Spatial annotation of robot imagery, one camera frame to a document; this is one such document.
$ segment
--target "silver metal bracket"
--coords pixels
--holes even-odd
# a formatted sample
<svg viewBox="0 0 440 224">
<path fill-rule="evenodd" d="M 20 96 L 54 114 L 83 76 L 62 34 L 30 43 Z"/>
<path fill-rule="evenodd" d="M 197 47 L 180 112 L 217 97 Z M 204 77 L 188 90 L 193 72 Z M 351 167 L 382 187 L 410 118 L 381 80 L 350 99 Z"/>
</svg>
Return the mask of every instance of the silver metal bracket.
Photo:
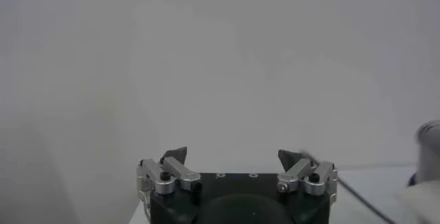
<svg viewBox="0 0 440 224">
<path fill-rule="evenodd" d="M 338 170 L 336 168 L 333 169 L 333 172 L 329 177 L 326 192 L 330 194 L 330 204 L 335 203 L 336 195 L 338 193 Z"/>
<path fill-rule="evenodd" d="M 279 192 L 294 192 L 298 189 L 300 179 L 312 172 L 311 162 L 302 158 L 293 165 L 287 172 L 278 174 L 276 187 Z"/>
<path fill-rule="evenodd" d="M 164 159 L 163 168 L 180 180 L 180 186 L 184 190 L 194 191 L 200 189 L 201 176 L 199 173 L 189 170 L 174 157 Z"/>
<path fill-rule="evenodd" d="M 329 188 L 329 179 L 334 176 L 334 165 L 328 161 L 321 162 L 316 170 L 304 179 L 305 192 L 310 195 L 323 195 L 326 189 Z"/>
<path fill-rule="evenodd" d="M 138 166 L 138 180 L 139 177 L 143 179 L 141 185 L 138 185 L 140 191 L 151 190 L 154 188 L 158 194 L 170 194 L 175 189 L 175 178 L 168 175 L 167 178 L 163 176 L 164 170 L 159 164 L 156 164 L 152 159 L 142 160 Z"/>
</svg>

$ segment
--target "black cable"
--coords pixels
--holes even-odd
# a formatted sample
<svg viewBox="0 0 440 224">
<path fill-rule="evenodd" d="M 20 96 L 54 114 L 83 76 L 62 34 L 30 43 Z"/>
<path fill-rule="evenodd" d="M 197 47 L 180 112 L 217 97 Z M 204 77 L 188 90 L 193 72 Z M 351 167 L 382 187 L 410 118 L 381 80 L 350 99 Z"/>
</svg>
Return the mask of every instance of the black cable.
<svg viewBox="0 0 440 224">
<path fill-rule="evenodd" d="M 312 162 L 319 164 L 319 161 L 314 158 L 312 155 L 310 155 L 308 152 L 303 151 L 302 152 L 305 157 L 309 158 Z M 343 179 L 338 177 L 338 183 L 345 189 L 348 190 L 356 199 L 358 199 L 362 204 L 364 204 L 370 211 L 372 211 L 374 214 L 376 214 L 378 217 L 380 217 L 383 221 L 385 221 L 388 224 L 396 224 L 392 219 L 387 217 L 383 212 L 378 210 L 374 205 L 372 205 L 370 202 L 368 202 L 364 197 L 362 197 L 358 192 L 356 192 L 347 182 L 345 182 Z"/>
</svg>

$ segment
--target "white wall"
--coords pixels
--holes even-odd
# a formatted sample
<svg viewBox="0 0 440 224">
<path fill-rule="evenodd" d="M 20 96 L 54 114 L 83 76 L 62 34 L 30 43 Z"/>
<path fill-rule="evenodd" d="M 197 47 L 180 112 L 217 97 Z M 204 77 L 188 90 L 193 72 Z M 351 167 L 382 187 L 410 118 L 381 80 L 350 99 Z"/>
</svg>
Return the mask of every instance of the white wall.
<svg viewBox="0 0 440 224">
<path fill-rule="evenodd" d="M 437 0 L 0 4 L 3 222 L 127 222 L 135 163 L 180 146 L 197 170 L 413 163 L 440 114 Z"/>
</svg>

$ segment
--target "black screw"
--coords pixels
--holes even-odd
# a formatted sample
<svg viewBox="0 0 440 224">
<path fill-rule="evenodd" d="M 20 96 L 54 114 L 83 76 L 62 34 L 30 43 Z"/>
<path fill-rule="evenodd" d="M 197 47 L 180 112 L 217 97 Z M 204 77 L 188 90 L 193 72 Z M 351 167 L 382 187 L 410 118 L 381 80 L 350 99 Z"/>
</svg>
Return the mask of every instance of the black screw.
<svg viewBox="0 0 440 224">
<path fill-rule="evenodd" d="M 160 180 L 162 181 L 170 181 L 171 174 L 168 171 L 164 171 L 160 173 Z"/>
<path fill-rule="evenodd" d="M 312 183 L 318 183 L 319 182 L 319 174 L 317 173 L 312 173 L 309 175 L 309 181 Z"/>
<path fill-rule="evenodd" d="M 202 184 L 199 182 L 193 183 L 191 184 L 191 191 L 195 193 L 201 192 L 202 187 Z"/>
</svg>

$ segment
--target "white table surface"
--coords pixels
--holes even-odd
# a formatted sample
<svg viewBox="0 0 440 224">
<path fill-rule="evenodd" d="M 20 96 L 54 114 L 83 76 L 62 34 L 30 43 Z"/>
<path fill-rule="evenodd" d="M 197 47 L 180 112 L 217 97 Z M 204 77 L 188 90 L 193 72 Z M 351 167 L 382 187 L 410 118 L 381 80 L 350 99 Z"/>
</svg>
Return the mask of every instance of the white table surface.
<svg viewBox="0 0 440 224">
<path fill-rule="evenodd" d="M 339 176 L 357 190 L 364 198 L 379 208 L 396 223 L 417 223 L 413 212 L 397 201 L 395 195 L 406 187 L 409 177 L 416 171 L 411 167 L 383 167 L 340 171 Z M 338 200 L 331 207 L 332 224 L 369 224 L 382 221 L 353 198 L 343 188 L 338 188 Z M 149 224 L 142 203 L 129 224 Z"/>
</svg>

